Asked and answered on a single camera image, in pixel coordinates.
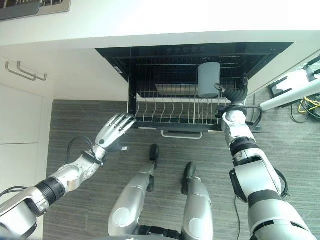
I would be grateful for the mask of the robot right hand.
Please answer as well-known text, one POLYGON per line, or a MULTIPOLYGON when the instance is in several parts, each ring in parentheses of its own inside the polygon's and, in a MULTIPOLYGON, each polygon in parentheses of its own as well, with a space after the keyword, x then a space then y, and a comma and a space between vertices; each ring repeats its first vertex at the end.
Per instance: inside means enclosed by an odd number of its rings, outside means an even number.
POLYGON ((236 103, 243 104, 248 96, 248 78, 246 76, 243 78, 240 86, 241 88, 229 89, 219 83, 214 85, 221 95, 227 98, 232 105, 236 103))

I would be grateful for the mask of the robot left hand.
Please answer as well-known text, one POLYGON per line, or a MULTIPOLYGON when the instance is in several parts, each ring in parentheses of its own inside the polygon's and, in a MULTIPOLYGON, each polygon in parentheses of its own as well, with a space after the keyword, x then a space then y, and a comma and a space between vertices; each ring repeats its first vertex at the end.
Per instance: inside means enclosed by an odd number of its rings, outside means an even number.
POLYGON ((100 130, 95 144, 107 152, 117 148, 120 138, 134 125, 136 119, 128 113, 117 113, 100 130))

